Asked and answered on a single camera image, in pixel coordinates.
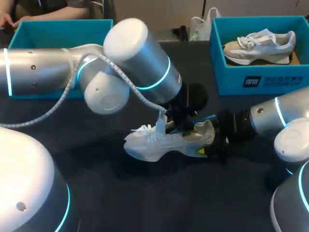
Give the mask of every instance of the black table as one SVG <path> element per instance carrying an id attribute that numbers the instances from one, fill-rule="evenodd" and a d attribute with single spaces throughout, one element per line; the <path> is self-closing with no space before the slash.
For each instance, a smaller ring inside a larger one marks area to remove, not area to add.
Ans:
<path id="1" fill-rule="evenodd" d="M 209 103 L 198 118 L 273 98 L 219 97 L 208 42 L 162 46 L 185 82 L 206 87 Z M 0 99 L 0 122 L 33 119 L 54 103 Z M 123 150 L 123 138 L 156 118 L 156 111 L 131 94 L 115 115 L 99 116 L 84 101 L 65 101 L 50 118 L 21 131 L 50 151 L 78 203 L 82 232 L 274 231 L 272 193 L 264 184 L 276 161 L 271 140 L 255 138 L 232 147 L 226 167 L 178 153 L 156 163 L 133 159 Z"/>

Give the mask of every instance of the shoelace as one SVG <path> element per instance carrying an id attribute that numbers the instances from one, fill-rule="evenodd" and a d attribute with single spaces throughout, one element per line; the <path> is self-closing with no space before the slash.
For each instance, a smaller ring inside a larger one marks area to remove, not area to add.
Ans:
<path id="1" fill-rule="evenodd" d="M 136 130 L 131 130 L 131 131 L 136 131 L 142 135 L 147 136 L 147 141 L 149 143 L 153 143 L 155 141 L 157 141 L 157 134 L 154 130 L 154 128 L 151 127 L 151 125 L 145 126 L 142 125 L 140 128 L 136 129 Z"/>
<path id="2" fill-rule="evenodd" d="M 256 44 L 260 44 L 256 41 L 254 36 L 256 33 L 251 33 L 246 37 L 237 37 L 237 41 L 242 49 L 254 47 Z"/>

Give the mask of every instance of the background wall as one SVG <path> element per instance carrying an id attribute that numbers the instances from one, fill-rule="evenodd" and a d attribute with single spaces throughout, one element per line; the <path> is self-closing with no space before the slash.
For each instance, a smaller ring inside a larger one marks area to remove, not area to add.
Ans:
<path id="1" fill-rule="evenodd" d="M 152 30 L 188 27 L 193 16 L 201 17 L 203 8 L 203 0 L 113 1 L 118 22 L 137 17 Z M 298 4 L 297 0 L 207 0 L 206 15 L 211 7 L 217 7 L 223 16 L 309 15 L 309 0 Z"/>
<path id="2" fill-rule="evenodd" d="M 152 30 L 190 25 L 194 16 L 201 17 L 203 0 L 114 0 L 116 18 L 136 17 Z"/>
<path id="3" fill-rule="evenodd" d="M 304 16 L 309 15 L 309 0 L 299 0 L 295 14 Z"/>

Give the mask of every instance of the white sneaker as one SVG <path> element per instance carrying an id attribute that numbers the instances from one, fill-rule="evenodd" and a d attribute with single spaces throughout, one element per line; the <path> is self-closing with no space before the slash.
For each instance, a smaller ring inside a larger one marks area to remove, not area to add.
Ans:
<path id="1" fill-rule="evenodd" d="M 207 157 L 199 154 L 198 150 L 210 146 L 214 140 L 211 121 L 196 123 L 195 130 L 186 135 L 181 132 L 165 134 L 166 126 L 166 115 L 159 114 L 155 127 L 141 126 L 125 138 L 125 151 L 136 159 L 148 162 L 158 161 L 169 151 L 179 151 L 191 157 Z"/>
<path id="2" fill-rule="evenodd" d="M 265 29 L 227 43 L 223 52 L 226 58 L 241 65 L 249 65 L 257 59 L 276 64 L 289 64 L 289 55 L 293 52 L 295 43 L 296 35 L 293 31 L 287 34 L 274 34 Z"/>

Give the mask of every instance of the blue box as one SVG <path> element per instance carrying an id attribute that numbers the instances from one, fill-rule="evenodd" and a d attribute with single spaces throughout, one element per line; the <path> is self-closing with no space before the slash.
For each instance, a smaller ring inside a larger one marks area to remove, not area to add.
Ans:
<path id="1" fill-rule="evenodd" d="M 301 65 L 228 66 L 222 45 L 253 32 L 296 33 L 295 53 Z M 309 24 L 303 16 L 215 18 L 211 60 L 220 95 L 285 94 L 309 85 Z M 246 85 L 246 81 L 255 83 Z"/>
<path id="2" fill-rule="evenodd" d="M 23 21 L 9 45 L 9 49 L 70 48 L 84 44 L 103 45 L 104 39 L 112 28 L 112 20 L 57 20 Z M 15 96 L 15 99 L 58 99 L 63 90 L 56 92 Z M 67 98 L 80 99 L 79 89 L 72 89 Z"/>

